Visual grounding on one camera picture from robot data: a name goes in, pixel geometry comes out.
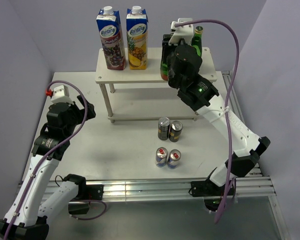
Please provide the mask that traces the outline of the aluminium rail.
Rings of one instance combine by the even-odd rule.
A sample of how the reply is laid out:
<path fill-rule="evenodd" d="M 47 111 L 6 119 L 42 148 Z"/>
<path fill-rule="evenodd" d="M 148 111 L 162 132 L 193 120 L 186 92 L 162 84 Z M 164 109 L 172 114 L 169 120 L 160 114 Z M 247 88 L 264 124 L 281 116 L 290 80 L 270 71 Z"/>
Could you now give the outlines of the aluminium rail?
<path fill-rule="evenodd" d="M 235 90 L 233 89 L 230 94 L 230 102 L 231 106 L 234 107 L 234 112 L 238 114 L 239 118 L 244 121 L 243 114 L 238 102 L 238 98 L 236 96 Z M 270 205 L 270 209 L 273 215 L 273 219 L 276 225 L 276 228 L 279 233 L 280 240 L 291 240 L 291 236 L 288 231 L 288 227 L 283 217 L 283 213 L 280 209 L 280 205 L 278 202 L 277 194 L 268 196 L 268 202 Z"/>
<path fill-rule="evenodd" d="M 200 178 L 155 179 L 155 180 L 88 180 L 88 187 L 102 185 L 97 196 L 104 202 L 149 202 L 190 200 L 191 182 L 202 182 Z M 269 177 L 243 177 L 236 180 L 238 198 L 270 197 L 276 191 Z"/>

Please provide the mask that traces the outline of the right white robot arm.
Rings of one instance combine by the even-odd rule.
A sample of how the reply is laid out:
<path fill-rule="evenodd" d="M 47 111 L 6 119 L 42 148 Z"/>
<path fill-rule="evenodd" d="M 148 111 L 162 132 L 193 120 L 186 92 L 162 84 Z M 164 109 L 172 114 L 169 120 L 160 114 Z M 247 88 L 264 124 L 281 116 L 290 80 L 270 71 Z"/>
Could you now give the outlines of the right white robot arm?
<path fill-rule="evenodd" d="M 170 44 L 171 34 L 163 35 L 162 59 L 167 65 L 167 81 L 177 96 L 206 119 L 228 141 L 228 159 L 209 175 L 207 191 L 219 194 L 225 184 L 245 177 L 258 163 L 271 141 L 252 132 L 226 105 L 217 88 L 200 75 L 203 63 L 197 50 L 182 38 Z"/>

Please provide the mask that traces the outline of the pineapple juice carton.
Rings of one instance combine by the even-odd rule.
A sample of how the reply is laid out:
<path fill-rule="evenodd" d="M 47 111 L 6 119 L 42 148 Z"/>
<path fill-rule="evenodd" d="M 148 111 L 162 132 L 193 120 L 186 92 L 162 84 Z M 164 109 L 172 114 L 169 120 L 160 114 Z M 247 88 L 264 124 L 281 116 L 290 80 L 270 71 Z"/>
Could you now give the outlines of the pineapple juice carton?
<path fill-rule="evenodd" d="M 127 9 L 126 35 L 130 69 L 145 70 L 148 64 L 148 16 L 141 6 Z"/>

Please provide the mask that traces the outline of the green glass bottle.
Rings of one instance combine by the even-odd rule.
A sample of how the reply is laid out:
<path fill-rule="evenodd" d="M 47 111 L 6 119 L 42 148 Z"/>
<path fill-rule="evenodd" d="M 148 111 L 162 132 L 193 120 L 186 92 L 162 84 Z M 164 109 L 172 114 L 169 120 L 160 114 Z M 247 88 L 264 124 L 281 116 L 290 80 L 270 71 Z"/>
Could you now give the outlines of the green glass bottle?
<path fill-rule="evenodd" d="M 196 26 L 194 29 L 194 35 L 191 40 L 191 46 L 195 48 L 198 56 L 202 56 L 202 35 L 204 28 L 200 25 Z"/>
<path fill-rule="evenodd" d="M 162 56 L 160 62 L 160 76 L 163 80 L 168 81 L 167 58 Z"/>

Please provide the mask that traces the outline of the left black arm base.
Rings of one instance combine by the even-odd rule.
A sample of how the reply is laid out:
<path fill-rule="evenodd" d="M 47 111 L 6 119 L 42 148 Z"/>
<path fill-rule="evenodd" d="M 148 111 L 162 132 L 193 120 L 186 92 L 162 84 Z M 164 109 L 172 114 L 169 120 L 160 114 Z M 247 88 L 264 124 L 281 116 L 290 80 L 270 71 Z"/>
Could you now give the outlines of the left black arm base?
<path fill-rule="evenodd" d="M 68 203 L 68 213 L 71 215 L 86 215 L 92 209 L 92 202 L 83 202 L 83 200 L 101 201 L 104 192 L 103 184 L 88 184 L 85 187 L 83 195 L 76 196 Z"/>

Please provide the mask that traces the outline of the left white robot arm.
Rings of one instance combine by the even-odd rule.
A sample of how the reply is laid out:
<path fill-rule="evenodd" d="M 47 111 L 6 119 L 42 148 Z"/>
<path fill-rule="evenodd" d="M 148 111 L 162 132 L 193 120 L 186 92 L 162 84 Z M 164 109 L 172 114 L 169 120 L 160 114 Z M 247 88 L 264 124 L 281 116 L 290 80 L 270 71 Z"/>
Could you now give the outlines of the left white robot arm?
<path fill-rule="evenodd" d="M 44 240 L 49 224 L 60 210 L 71 200 L 86 197 L 85 177 L 68 174 L 58 189 L 42 202 L 50 178 L 70 146 L 71 138 L 87 120 L 96 116 L 93 104 L 81 95 L 77 99 L 83 109 L 79 109 L 69 97 L 51 100 L 47 122 L 33 143 L 26 177 L 9 211 L 0 219 L 1 239 Z"/>

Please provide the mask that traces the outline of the dark can yellow label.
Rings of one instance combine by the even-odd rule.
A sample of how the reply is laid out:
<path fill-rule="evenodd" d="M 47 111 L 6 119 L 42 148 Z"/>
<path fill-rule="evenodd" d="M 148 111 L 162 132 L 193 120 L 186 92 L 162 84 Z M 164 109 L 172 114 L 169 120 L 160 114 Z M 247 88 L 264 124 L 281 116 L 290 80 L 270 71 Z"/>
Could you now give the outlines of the dark can yellow label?
<path fill-rule="evenodd" d="M 181 133 L 183 130 L 183 124 L 175 120 L 170 124 L 170 129 L 169 129 L 169 140 L 171 142 L 177 142 L 180 139 Z"/>

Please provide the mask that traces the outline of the dark can open top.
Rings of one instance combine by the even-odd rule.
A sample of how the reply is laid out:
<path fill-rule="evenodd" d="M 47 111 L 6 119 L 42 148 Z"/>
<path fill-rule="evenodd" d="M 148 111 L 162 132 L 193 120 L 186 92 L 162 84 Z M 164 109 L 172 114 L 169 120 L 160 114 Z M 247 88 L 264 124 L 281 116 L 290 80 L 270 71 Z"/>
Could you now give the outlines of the dark can open top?
<path fill-rule="evenodd" d="M 157 135 L 158 135 L 158 138 L 160 140 L 167 140 L 168 137 L 169 137 L 169 131 L 170 131 L 170 125 L 171 125 L 171 121 L 168 117 L 161 117 L 159 120 L 158 120 L 158 132 L 157 132 Z"/>

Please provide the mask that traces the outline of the aluminium rail right side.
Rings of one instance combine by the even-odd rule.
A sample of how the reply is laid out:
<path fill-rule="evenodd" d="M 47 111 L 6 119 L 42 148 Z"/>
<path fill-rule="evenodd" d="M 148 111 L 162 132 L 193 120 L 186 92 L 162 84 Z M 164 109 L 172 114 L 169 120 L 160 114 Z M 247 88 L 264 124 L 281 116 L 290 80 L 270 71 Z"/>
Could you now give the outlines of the aluminium rail right side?
<path fill-rule="evenodd" d="M 243 114 L 238 102 L 238 98 L 236 96 L 235 90 L 233 89 L 230 94 L 230 102 L 231 106 L 234 107 L 234 112 L 238 114 L 239 118 L 244 121 Z M 273 215 L 273 219 L 276 225 L 276 228 L 279 233 L 280 240 L 291 240 L 291 236 L 288 231 L 288 227 L 283 217 L 283 213 L 280 209 L 280 205 L 278 202 L 277 194 L 268 196 L 268 202 L 270 205 L 270 209 Z"/>

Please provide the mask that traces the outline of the silver blue energy can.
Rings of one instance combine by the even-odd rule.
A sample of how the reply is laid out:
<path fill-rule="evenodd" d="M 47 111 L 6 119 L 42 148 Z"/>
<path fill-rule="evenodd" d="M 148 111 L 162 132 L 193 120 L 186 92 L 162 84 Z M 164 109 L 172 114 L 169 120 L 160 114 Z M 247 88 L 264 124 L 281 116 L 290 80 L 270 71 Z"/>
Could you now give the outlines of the silver blue energy can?
<path fill-rule="evenodd" d="M 165 147 L 159 147 L 155 154 L 155 164 L 157 167 L 164 167 L 167 163 L 168 150 Z"/>

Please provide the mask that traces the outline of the aluminium rail front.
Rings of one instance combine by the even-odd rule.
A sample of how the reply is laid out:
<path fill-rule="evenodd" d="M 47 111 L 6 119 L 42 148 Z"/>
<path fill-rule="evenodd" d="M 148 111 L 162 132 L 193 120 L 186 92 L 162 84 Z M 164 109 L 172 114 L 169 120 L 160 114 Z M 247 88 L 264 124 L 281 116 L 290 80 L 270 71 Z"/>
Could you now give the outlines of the aluminium rail front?
<path fill-rule="evenodd" d="M 202 182 L 200 178 L 155 179 L 155 180 L 88 180 L 88 187 L 102 185 L 97 196 L 104 202 L 149 202 L 190 200 L 191 182 Z M 269 177 L 243 177 L 236 180 L 238 198 L 270 197 L 276 191 Z"/>

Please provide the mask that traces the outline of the white two-tier shelf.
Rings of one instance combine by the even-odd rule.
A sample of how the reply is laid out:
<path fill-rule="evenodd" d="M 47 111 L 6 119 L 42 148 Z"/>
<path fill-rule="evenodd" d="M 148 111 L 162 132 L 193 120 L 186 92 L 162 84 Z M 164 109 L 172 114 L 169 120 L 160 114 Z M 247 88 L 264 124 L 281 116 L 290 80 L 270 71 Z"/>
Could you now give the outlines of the white two-tier shelf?
<path fill-rule="evenodd" d="M 95 82 L 104 99 L 107 118 L 118 121 L 197 120 L 198 116 L 177 96 L 160 75 L 162 49 L 148 48 L 145 70 L 107 69 L 103 49 L 99 50 Z"/>

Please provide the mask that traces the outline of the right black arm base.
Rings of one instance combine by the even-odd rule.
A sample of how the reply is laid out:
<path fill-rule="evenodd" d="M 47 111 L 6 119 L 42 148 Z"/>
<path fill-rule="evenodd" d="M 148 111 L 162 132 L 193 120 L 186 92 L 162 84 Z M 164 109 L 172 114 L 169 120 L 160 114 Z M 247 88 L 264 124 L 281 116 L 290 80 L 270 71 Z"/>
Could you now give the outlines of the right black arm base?
<path fill-rule="evenodd" d="M 225 193 L 225 185 L 217 186 L 209 178 L 190 182 L 188 194 L 194 198 L 202 197 L 209 213 L 216 213 Z"/>

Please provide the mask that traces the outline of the grape juice carton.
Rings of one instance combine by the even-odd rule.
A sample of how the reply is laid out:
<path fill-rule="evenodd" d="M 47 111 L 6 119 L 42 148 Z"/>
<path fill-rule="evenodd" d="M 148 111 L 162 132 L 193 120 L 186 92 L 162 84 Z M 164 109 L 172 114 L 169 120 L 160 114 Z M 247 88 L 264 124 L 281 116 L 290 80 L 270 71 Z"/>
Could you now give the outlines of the grape juice carton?
<path fill-rule="evenodd" d="M 96 17 L 96 24 L 107 68 L 124 70 L 126 54 L 119 11 L 112 6 L 103 7 Z"/>

